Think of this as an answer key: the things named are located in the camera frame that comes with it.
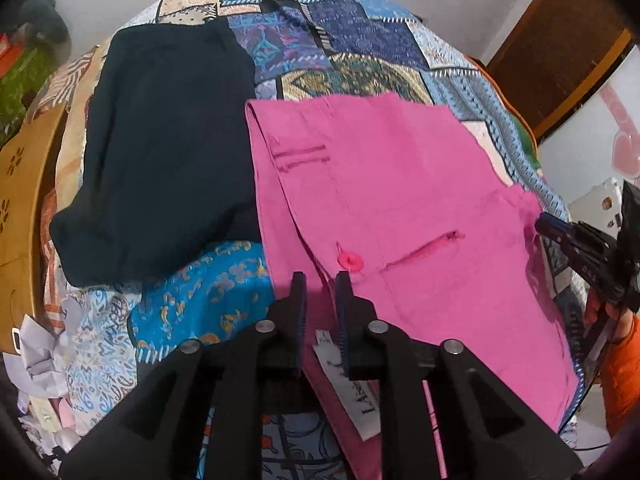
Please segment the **orange sleeve forearm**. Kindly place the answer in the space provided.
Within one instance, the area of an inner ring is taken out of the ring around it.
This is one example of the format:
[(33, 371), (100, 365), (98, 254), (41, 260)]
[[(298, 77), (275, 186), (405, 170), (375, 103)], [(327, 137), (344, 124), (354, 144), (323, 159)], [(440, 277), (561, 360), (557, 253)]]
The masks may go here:
[(624, 426), (640, 396), (639, 318), (633, 315), (627, 336), (608, 348), (600, 373), (605, 422), (614, 437)]

